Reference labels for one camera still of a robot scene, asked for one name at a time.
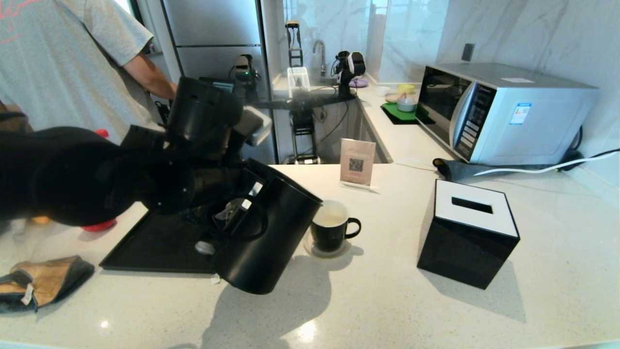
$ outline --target white saucer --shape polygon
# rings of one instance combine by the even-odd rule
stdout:
[[[312,238],[312,233],[310,232],[310,229],[306,231],[306,234],[303,237],[303,244],[308,254],[310,254],[311,256],[318,257],[318,258],[340,257],[344,255],[347,251],[349,251],[349,248],[351,248],[351,243],[344,240],[342,244],[340,245],[340,247],[338,247],[338,249],[334,251],[329,251],[329,252],[323,251],[320,248],[316,247],[316,244],[314,243],[314,239]]]

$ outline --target mug handle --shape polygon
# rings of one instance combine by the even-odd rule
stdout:
[[[351,234],[345,234],[345,238],[352,238],[352,237],[356,237],[356,236],[360,233],[360,231],[361,231],[361,222],[360,222],[360,220],[359,220],[359,219],[357,219],[357,218],[349,218],[349,219],[347,220],[347,227],[348,227],[349,223],[355,223],[355,224],[357,224],[357,230],[356,230],[356,231],[354,231],[354,232],[352,232]]]

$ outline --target microwave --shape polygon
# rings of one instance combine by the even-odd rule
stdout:
[[[482,165],[561,161],[598,88],[499,63],[427,66],[416,117],[459,158]]]

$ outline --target tissue box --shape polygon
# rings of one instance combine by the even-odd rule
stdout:
[[[504,193],[438,179],[418,268],[486,289],[519,240]]]

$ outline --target sink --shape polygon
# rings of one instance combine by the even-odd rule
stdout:
[[[329,72],[326,72],[325,76],[321,76],[320,69],[308,71],[308,79],[310,86],[332,86],[336,84],[335,76],[329,76]]]

